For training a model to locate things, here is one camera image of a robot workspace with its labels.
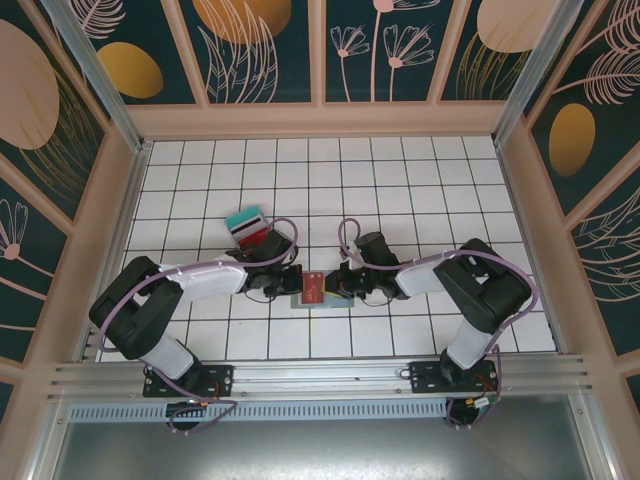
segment mounting plate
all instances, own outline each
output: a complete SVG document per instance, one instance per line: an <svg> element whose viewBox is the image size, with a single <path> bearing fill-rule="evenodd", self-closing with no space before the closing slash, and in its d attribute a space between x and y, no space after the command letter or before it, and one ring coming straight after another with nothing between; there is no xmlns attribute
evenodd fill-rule
<svg viewBox="0 0 640 480"><path fill-rule="evenodd" d="M412 362L409 364L409 378L413 393L464 393L484 391L484 384L477 377L481 375L495 390L498 388L496 366L491 360L482 360L457 386L452 386L440 374L440 361Z"/></svg>
<svg viewBox="0 0 640 480"><path fill-rule="evenodd" d="M233 365L205 365L198 384L191 389L191 393L201 397L229 397L233 386ZM145 398L184 397L164 383L153 370L145 369L144 388L142 396Z"/></svg>

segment enclosure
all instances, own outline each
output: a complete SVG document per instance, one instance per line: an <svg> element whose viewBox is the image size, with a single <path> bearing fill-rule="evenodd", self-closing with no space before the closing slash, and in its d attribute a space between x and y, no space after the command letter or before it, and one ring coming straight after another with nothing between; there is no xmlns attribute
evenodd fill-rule
<svg viewBox="0 0 640 480"><path fill-rule="evenodd" d="M639 29L637 0L5 1L3 478L636 478ZM252 291L174 312L239 406L172 436L89 308L136 257L224 254L251 206L304 271L344 218L401 262L479 238L522 269L495 412L451 429L401 374L463 323L444 291Z"/></svg>

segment white grid floor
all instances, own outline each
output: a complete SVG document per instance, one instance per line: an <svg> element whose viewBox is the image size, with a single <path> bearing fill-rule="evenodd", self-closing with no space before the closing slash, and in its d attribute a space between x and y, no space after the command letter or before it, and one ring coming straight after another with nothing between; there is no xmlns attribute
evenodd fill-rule
<svg viewBox="0 0 640 480"><path fill-rule="evenodd" d="M489 137L156 142L124 261L213 259L233 247L224 218L259 205L296 223L305 270L338 268L337 227L348 215L363 233L382 231L401 261L478 237L531 274L495 157ZM462 321L446 293L356 302L308 311L291 309L288 297L270 305L215 297L180 308L168 331L210 361L389 357L440 353ZM540 303L536 310L503 334L503 351L556 350Z"/></svg>

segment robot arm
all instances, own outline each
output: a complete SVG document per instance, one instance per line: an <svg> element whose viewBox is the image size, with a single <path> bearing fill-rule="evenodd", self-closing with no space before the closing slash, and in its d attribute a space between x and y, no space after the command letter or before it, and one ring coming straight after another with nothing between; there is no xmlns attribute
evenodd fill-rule
<svg viewBox="0 0 640 480"><path fill-rule="evenodd" d="M364 263L400 266L379 232L358 238L354 247L350 252L357 252ZM482 240L469 240L460 250L468 250L470 255L415 263L400 267L401 270L376 270L366 266L351 270L350 263L344 262L339 270L327 277L326 288L337 295L362 299L378 288L388 298L397 300L446 291L464 316L456 337L441 356L441 373L455 385L465 372L482 360L502 323L532 294L523 278L505 265L482 256L499 259L499 255Z"/></svg>
<svg viewBox="0 0 640 480"><path fill-rule="evenodd" d="M211 295L230 295L251 289L263 289L268 297L299 293L302 290L299 265L278 262L264 266L264 260L282 255L290 246L291 241L271 230L264 242L250 251L231 250L228 256L219 258L220 261L241 261L245 268L219 266L189 273L178 271L157 280L140 290L144 301L132 298L117 312L106 336L125 358L140 359L175 380L180 387L192 391L200 381L202 364L184 345L164 334L175 309ZM355 249L365 263L387 270L366 266L351 269L350 263L344 262L339 270L327 275L325 289L328 292L364 299L378 288L388 298L406 300L445 290L459 307L464 321L440 361L442 376L452 385L482 360L502 323L516 313L532 293L528 284L509 268L473 253L405 266L390 251L380 232L357 239ZM478 239L467 242L461 247L464 249L498 257ZM262 267L246 266L259 262ZM147 257L134 259L94 303L90 319L101 327L127 292L146 278L171 268L158 266Z"/></svg>
<svg viewBox="0 0 640 480"><path fill-rule="evenodd" d="M139 296L129 300L115 315L106 337L128 360L139 359L163 372L178 385L190 390L199 381L202 364L184 345L165 334L173 312L187 304L212 295L231 295L262 288L270 297L301 291L301 268L276 262L262 267L229 266L228 263L259 263L284 254L291 241L271 230L261 245L249 250L231 250L216 260L227 262L216 268L192 270L164 277L148 285ZM170 265L156 265L148 257L132 260L89 311L89 318L102 327L116 304L136 285Z"/></svg>
<svg viewBox="0 0 640 480"><path fill-rule="evenodd" d="M219 260L233 260L222 256ZM172 267L156 265L148 257L132 260L109 288L96 300L89 312L93 323L101 327L118 301L137 283ZM210 295L238 292L247 279L239 267L219 267L202 272L165 277L140 291L131 299L107 329L107 338L129 360L140 359L177 380L197 362L197 358L176 339L164 333L171 316L182 304Z"/></svg>

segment wall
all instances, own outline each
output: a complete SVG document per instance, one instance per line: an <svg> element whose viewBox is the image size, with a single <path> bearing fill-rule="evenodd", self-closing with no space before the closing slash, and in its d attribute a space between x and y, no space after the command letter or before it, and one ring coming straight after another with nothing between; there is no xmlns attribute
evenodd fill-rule
<svg viewBox="0 0 640 480"><path fill-rule="evenodd" d="M71 5L141 133L184 139L487 133L557 3Z"/></svg>
<svg viewBox="0 0 640 480"><path fill-rule="evenodd" d="M504 152L567 349L638 472L640 4L596 0L580 17Z"/></svg>
<svg viewBox="0 0 640 480"><path fill-rule="evenodd" d="M33 5L3 2L0 44L0 464L14 478L71 359L132 151Z"/></svg>

